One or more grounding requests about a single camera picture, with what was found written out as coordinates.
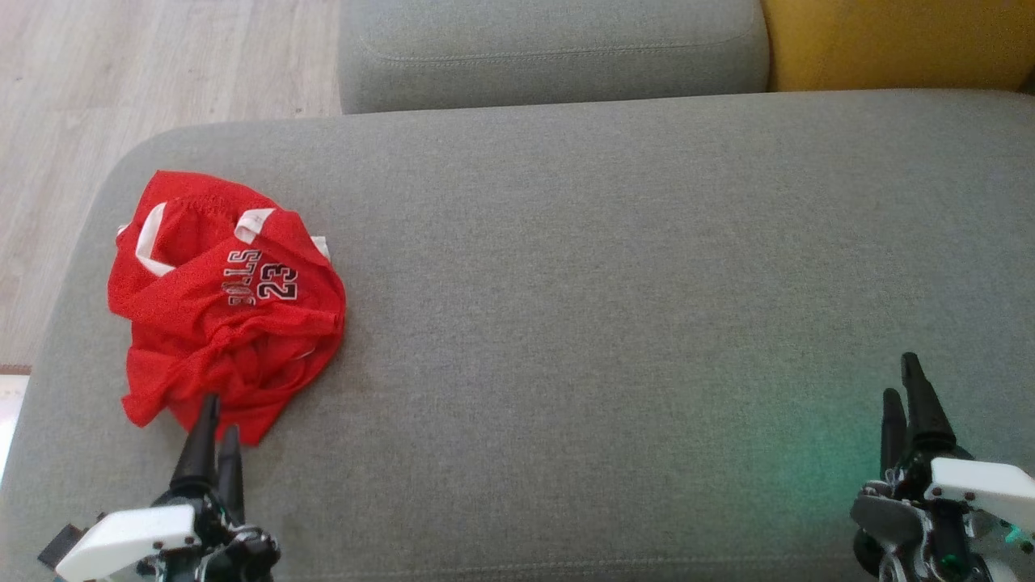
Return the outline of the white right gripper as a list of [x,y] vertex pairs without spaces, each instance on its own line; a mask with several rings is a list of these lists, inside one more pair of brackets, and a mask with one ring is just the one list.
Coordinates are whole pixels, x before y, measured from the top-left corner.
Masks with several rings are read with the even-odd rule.
[[857,563],[877,581],[1021,581],[976,542],[1000,533],[1009,550],[1032,555],[1033,476],[955,458],[957,436],[916,353],[901,354],[901,386],[908,419],[901,394],[886,388],[881,476],[851,505]]

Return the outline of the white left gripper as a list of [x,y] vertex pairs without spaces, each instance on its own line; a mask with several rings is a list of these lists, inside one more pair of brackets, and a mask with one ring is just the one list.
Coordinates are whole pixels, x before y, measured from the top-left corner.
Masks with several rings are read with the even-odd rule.
[[207,394],[170,490],[148,508],[103,516],[61,557],[57,576],[112,581],[130,571],[153,581],[270,581],[280,542],[245,523],[239,428],[223,433],[215,461],[218,421],[219,397]]

